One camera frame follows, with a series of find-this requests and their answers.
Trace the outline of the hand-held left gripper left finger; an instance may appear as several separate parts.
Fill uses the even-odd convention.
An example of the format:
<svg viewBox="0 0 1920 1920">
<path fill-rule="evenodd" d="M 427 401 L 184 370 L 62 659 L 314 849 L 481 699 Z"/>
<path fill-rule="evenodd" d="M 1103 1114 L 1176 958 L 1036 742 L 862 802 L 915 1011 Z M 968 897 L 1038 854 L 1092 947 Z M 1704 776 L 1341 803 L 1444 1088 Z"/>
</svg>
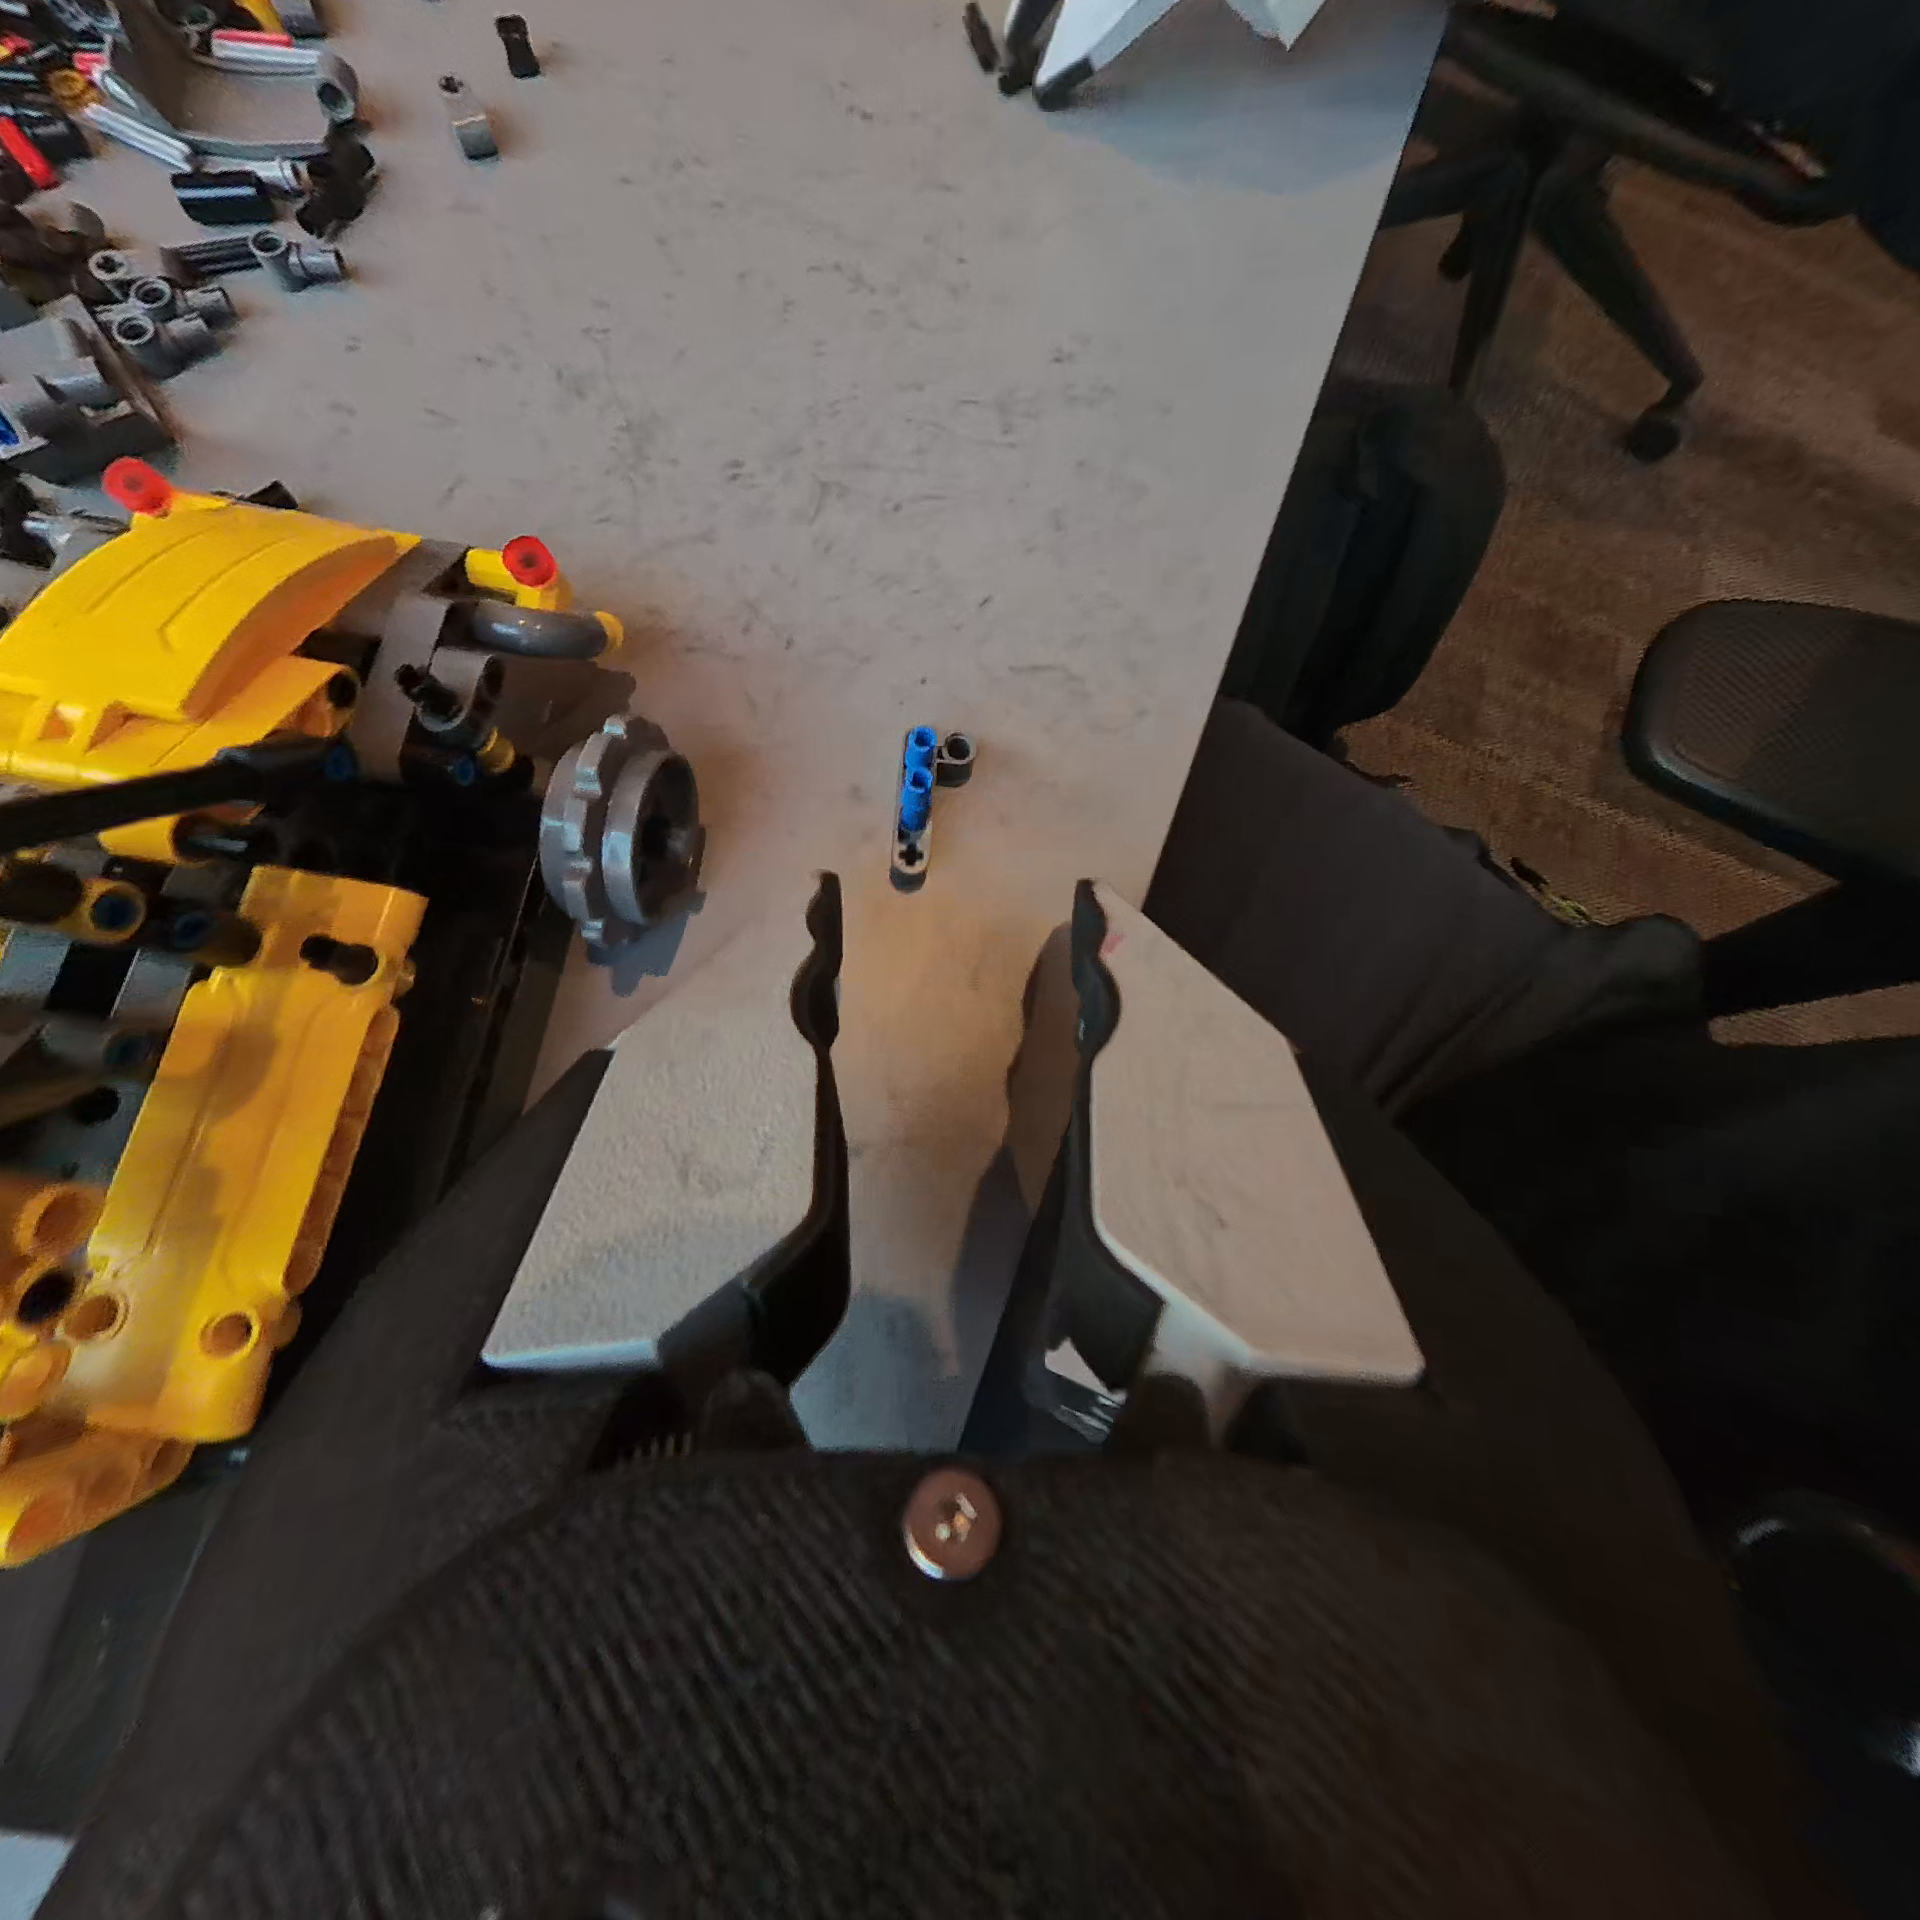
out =
<svg viewBox="0 0 1920 1920">
<path fill-rule="evenodd" d="M 503 1380 L 794 1387 L 852 1297 L 833 1050 L 843 885 L 819 870 L 611 1043 L 481 1343 Z"/>
</svg>

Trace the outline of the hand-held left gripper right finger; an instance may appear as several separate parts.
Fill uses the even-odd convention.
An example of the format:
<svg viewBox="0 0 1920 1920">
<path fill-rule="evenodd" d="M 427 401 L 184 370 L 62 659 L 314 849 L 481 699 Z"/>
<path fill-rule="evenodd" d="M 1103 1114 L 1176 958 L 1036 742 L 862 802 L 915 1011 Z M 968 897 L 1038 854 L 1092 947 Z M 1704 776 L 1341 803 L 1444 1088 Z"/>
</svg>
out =
<svg viewBox="0 0 1920 1920">
<path fill-rule="evenodd" d="M 963 1447 L 1098 1447 L 1146 1380 L 1213 1439 L 1421 1383 L 1295 1050 L 1100 877 L 1028 976 L 1004 1147 L 1028 1229 Z"/>
</svg>

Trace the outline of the small grey blue Lego piece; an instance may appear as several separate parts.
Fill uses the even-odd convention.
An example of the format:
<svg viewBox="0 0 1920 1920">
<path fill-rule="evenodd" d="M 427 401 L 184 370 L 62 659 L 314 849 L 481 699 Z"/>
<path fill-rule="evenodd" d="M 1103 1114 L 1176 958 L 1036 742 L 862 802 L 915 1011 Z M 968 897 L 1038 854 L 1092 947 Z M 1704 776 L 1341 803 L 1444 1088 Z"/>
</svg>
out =
<svg viewBox="0 0 1920 1920">
<path fill-rule="evenodd" d="M 887 875 L 899 894 L 924 885 L 931 868 L 941 796 L 963 788 L 978 764 L 972 731 L 913 724 L 901 731 L 890 827 Z"/>
</svg>

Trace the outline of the grey desk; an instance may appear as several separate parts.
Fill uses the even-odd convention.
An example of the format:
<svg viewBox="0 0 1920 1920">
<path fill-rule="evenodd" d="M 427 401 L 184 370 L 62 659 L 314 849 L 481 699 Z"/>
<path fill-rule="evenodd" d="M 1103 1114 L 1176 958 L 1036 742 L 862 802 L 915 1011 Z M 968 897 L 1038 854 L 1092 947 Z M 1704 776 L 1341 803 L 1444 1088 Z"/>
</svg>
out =
<svg viewBox="0 0 1920 1920">
<path fill-rule="evenodd" d="M 1323 4 L 1282 50 L 1185 4 L 1055 111 L 995 91 L 960 4 L 326 10 L 381 167 L 352 284 L 241 278 L 228 348 L 164 388 L 175 480 L 536 533 L 626 623 L 703 894 L 569 963 L 536 1091 L 837 872 L 853 1293 L 797 1411 L 945 1447 L 1018 1250 L 1023 977 L 1078 877 L 1143 895 L 1444 5 Z M 975 764 L 899 891 L 913 724 Z"/>
</svg>

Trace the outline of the person's dark clothing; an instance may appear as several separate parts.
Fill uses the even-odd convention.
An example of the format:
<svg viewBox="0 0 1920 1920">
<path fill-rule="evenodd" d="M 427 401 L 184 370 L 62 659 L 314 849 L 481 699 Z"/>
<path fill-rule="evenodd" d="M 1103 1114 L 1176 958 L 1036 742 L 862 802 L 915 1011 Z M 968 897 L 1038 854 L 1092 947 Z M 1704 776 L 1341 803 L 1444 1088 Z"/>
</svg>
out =
<svg viewBox="0 0 1920 1920">
<path fill-rule="evenodd" d="M 1696 1504 L 1915 1523 L 1915 1038 L 1723 1043 L 1704 944 L 1571 924 L 1480 843 L 1212 706 L 1146 914 L 1502 1238 Z"/>
</svg>

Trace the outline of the black chair base far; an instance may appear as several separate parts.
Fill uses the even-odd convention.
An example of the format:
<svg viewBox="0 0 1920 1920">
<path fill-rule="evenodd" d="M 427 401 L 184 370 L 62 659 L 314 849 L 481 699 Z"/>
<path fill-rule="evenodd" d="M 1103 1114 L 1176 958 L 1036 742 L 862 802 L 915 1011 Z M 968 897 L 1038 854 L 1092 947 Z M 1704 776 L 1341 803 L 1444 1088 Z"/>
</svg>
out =
<svg viewBox="0 0 1920 1920">
<path fill-rule="evenodd" d="M 1437 270 L 1465 287 L 1458 395 L 1531 239 L 1663 381 L 1623 452 L 1651 466 L 1679 448 L 1704 372 L 1616 220 L 1618 162 L 1772 226 L 1850 220 L 1918 272 L 1914 1 L 1451 4 L 1441 58 L 1499 97 L 1499 125 L 1410 165 L 1380 226 L 1455 220 Z"/>
</svg>

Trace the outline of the black chair backrest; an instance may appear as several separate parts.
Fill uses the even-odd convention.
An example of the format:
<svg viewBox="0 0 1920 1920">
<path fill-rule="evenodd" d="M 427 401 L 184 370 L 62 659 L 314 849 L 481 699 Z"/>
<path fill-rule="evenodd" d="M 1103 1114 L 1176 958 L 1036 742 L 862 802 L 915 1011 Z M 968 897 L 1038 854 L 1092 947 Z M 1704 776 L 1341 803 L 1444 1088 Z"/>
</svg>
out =
<svg viewBox="0 0 1920 1920">
<path fill-rule="evenodd" d="M 1338 388 L 1308 419 L 1216 696 L 1330 749 L 1420 682 L 1508 498 L 1478 408 L 1444 388 Z"/>
</svg>

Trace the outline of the black mesh chair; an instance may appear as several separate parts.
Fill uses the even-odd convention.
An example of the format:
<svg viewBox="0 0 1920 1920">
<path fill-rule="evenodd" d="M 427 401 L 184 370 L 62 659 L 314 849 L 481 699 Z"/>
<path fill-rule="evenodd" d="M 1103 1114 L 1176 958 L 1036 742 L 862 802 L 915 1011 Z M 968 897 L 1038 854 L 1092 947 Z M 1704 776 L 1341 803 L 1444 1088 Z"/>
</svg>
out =
<svg viewBox="0 0 1920 1920">
<path fill-rule="evenodd" d="M 1918 881 L 1918 625 L 1777 598 L 1651 637 L 1620 748 L 1654 791 L 1835 881 Z"/>
</svg>

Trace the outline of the yellow toy brick vehicle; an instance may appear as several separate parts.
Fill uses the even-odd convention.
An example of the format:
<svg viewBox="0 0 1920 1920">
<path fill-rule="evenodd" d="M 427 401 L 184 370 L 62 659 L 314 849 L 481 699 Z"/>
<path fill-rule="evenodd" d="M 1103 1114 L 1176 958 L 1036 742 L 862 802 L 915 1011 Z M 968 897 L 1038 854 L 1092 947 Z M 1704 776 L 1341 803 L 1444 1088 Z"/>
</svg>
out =
<svg viewBox="0 0 1920 1920">
<path fill-rule="evenodd" d="M 249 1433 L 706 842 L 542 540 L 105 490 L 3 520 L 3 1578 Z"/>
</svg>

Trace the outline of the pile of toy brick pieces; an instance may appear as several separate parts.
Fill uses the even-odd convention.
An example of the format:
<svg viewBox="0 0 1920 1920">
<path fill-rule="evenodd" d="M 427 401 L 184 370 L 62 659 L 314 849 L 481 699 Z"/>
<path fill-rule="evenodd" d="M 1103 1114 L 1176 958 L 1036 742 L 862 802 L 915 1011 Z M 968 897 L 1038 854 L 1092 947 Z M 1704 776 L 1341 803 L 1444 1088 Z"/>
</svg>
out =
<svg viewBox="0 0 1920 1920">
<path fill-rule="evenodd" d="M 192 227 L 119 243 L 60 204 L 103 147 L 153 163 Z M 228 290 L 342 284 L 337 236 L 377 162 L 322 4 L 3 4 L 1 461 L 5 482 L 91 484 L 167 452 L 160 388 L 217 356 Z"/>
</svg>

